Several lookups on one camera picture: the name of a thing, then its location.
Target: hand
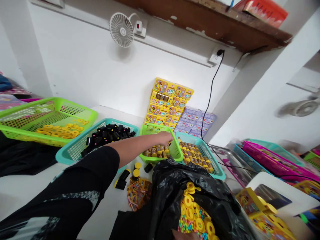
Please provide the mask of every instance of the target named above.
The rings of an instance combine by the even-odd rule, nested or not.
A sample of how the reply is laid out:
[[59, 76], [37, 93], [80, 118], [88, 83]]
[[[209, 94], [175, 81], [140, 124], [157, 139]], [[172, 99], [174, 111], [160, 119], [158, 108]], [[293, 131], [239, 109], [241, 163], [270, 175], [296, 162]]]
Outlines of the hand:
[[173, 136], [171, 133], [166, 131], [161, 131], [156, 134], [157, 140], [159, 141], [159, 145], [167, 146], [169, 141], [173, 140]]

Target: pink plastic basket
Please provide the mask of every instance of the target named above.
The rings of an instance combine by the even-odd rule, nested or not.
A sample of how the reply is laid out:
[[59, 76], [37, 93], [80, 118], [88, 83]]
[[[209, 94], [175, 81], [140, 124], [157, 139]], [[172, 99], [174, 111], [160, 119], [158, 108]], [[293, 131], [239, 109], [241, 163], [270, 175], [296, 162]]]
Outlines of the pink plastic basket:
[[[262, 152], [261, 149], [272, 154], [273, 158]], [[301, 182], [306, 180], [306, 178], [299, 176], [302, 175], [309, 177], [315, 181], [320, 181], [320, 177], [290, 161], [287, 161], [285, 158], [256, 143], [244, 141], [243, 150], [257, 162], [263, 165], [267, 170], [273, 173], [276, 177], [281, 177], [281, 175], [294, 175], [281, 178], [284, 180]]]

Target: plastic basket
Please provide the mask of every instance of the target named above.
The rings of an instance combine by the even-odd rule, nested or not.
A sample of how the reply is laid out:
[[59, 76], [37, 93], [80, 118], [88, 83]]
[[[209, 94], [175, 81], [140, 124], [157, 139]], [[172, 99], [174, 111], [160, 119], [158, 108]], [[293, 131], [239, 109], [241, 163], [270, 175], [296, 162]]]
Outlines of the plastic basket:
[[260, 165], [256, 160], [254, 160], [252, 157], [250, 157], [245, 151], [242, 150], [243, 145], [241, 144], [235, 144], [233, 151], [238, 154], [250, 167], [253, 168], [257, 173], [259, 172], [266, 172], [274, 176], [272, 173], [270, 173], [267, 169], [265, 169], [263, 166]]
[[87, 147], [87, 138], [91, 137], [92, 133], [97, 131], [97, 128], [106, 126], [108, 123], [117, 125], [122, 124], [124, 127], [129, 127], [130, 132], [136, 132], [136, 136], [139, 135], [140, 130], [138, 127], [113, 118], [105, 118], [61, 148], [56, 154], [56, 160], [67, 165], [78, 161], [82, 157], [81, 152]]
[[212, 167], [214, 169], [213, 174], [210, 173], [210, 175], [213, 178], [220, 179], [220, 180], [225, 180], [226, 179], [226, 174], [224, 173], [224, 171], [220, 167], [218, 161], [212, 155], [212, 153], [209, 150], [208, 146], [206, 145], [206, 143], [202, 139], [194, 137], [194, 136], [189, 135], [189, 134], [176, 132], [176, 139], [178, 139], [178, 137], [180, 137], [182, 142], [186, 142], [186, 143], [190, 143], [190, 144], [196, 145], [199, 148], [200, 153], [203, 156], [206, 156], [210, 160], [211, 165], [212, 165]]
[[63, 147], [71, 139], [37, 133], [46, 124], [64, 126], [73, 120], [89, 121], [83, 131], [92, 126], [98, 113], [63, 98], [45, 98], [0, 112], [0, 130], [7, 138], [34, 141], [50, 146]]
[[279, 156], [276, 153], [271, 152], [278, 160], [273, 159], [268, 156], [260, 149], [268, 150], [267, 148], [260, 146], [256, 143], [244, 141], [243, 150], [249, 154], [253, 159], [263, 165], [266, 169], [271, 171], [276, 177], [281, 177], [285, 180], [298, 181], [301, 182], [306, 180], [304, 177], [309, 177], [315, 181], [320, 181], [320, 177], [314, 175], [313, 173], [305, 170], [304, 168], [287, 161], [285, 158]]
[[[169, 127], [148, 123], [146, 125], [141, 126], [140, 135], [155, 134], [161, 131], [169, 132], [173, 136], [173, 141], [169, 146], [170, 155], [176, 162], [181, 162], [183, 160], [182, 151], [179, 147], [178, 141], [174, 136], [174, 133]], [[165, 158], [146, 157], [142, 153], [140, 154], [140, 157], [142, 161], [144, 161], [145, 163], [158, 163], [160, 160], [165, 159]]]
[[318, 170], [320, 170], [320, 156], [315, 154], [314, 152], [309, 152], [305, 157], [304, 160], [311, 163], [315, 166]]
[[281, 157], [287, 159], [288, 161], [290, 161], [300, 167], [304, 166], [303, 162], [301, 162], [298, 158], [296, 158], [294, 155], [289, 153], [287, 150], [285, 150], [283, 147], [281, 147], [278, 144], [275, 144], [272, 142], [266, 142], [266, 141], [262, 141], [262, 140], [257, 140], [257, 139], [252, 139], [252, 138], [247, 138], [246, 141], [259, 144], [260, 146], [263, 146], [263, 147], [269, 149], [270, 151], [280, 155]]

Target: white table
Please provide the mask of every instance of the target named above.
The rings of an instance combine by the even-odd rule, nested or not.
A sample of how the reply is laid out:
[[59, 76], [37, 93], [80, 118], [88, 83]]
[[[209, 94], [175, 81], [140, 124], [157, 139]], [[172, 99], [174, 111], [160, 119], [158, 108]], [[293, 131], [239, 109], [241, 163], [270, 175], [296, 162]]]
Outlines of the white table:
[[[97, 106], [92, 109], [99, 113], [97, 122], [104, 118], [114, 118], [133, 124], [139, 128], [144, 122], [142, 117], [137, 117], [108, 107]], [[127, 168], [132, 171], [136, 162], [140, 162], [142, 168], [146, 166], [141, 158], [137, 157], [127, 165]], [[57, 163], [35, 176], [16, 175], [0, 178], [0, 221], [27, 204], [45, 189], [50, 181], [66, 167], [68, 166], [65, 164]], [[226, 183], [230, 189], [241, 188], [240, 184], [234, 179], [226, 167], [223, 167], [223, 170], [227, 175]], [[109, 239], [113, 224], [118, 215], [118, 210], [131, 210], [128, 205], [126, 190], [122, 191], [113, 187], [120, 174], [121, 173], [115, 177], [107, 189], [104, 199], [100, 202], [92, 217], [83, 226], [78, 235], [79, 239]], [[152, 179], [152, 171], [147, 174], [142, 170], [140, 174], [141, 177]]]

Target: blue plastic basket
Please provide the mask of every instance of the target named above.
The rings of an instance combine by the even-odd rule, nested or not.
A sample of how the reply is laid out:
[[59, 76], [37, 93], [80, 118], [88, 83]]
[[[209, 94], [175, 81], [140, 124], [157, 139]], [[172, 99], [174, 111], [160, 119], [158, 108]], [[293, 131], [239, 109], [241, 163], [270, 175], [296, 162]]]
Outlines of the blue plastic basket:
[[[129, 127], [130, 132], [136, 132], [136, 136], [139, 135], [140, 129], [138, 127], [113, 118], [105, 118], [62, 147], [56, 154], [56, 160], [67, 165], [77, 162], [82, 157], [81, 152], [87, 147], [87, 138], [91, 137], [92, 133], [97, 131], [97, 128], [104, 127], [108, 123], [117, 125], [122, 124], [124, 127]], [[123, 171], [125, 167], [126, 166], [123, 166], [118, 172]]]
[[238, 154], [250, 167], [253, 168], [257, 173], [259, 172], [266, 172], [270, 175], [274, 176], [272, 173], [270, 173], [267, 169], [265, 169], [260, 163], [258, 163], [256, 160], [254, 160], [252, 157], [250, 157], [245, 151], [242, 150], [241, 147], [243, 145], [241, 144], [235, 144], [233, 151]]
[[288, 161], [290, 161], [300, 167], [304, 166], [304, 164], [298, 158], [296, 158], [294, 155], [289, 153], [287, 150], [285, 150], [283, 147], [281, 147], [278, 144], [275, 144], [272, 142], [266, 142], [266, 141], [262, 141], [262, 140], [258, 140], [258, 139], [252, 139], [252, 138], [247, 138], [245, 141], [259, 144], [260, 146], [269, 149], [270, 151], [280, 155], [281, 157], [287, 159]]
[[213, 178], [216, 178], [216, 179], [219, 179], [219, 180], [225, 180], [226, 179], [226, 174], [224, 173], [224, 171], [220, 167], [218, 161], [212, 155], [211, 151], [209, 150], [209, 148], [207, 147], [206, 143], [202, 139], [194, 137], [192, 135], [185, 134], [185, 133], [176, 132], [177, 140], [178, 140], [178, 137], [180, 137], [182, 142], [186, 142], [186, 143], [190, 143], [190, 144], [196, 145], [199, 148], [200, 153], [203, 156], [206, 156], [211, 161], [211, 165], [214, 168], [214, 171], [213, 171], [213, 174], [210, 173], [210, 175]]

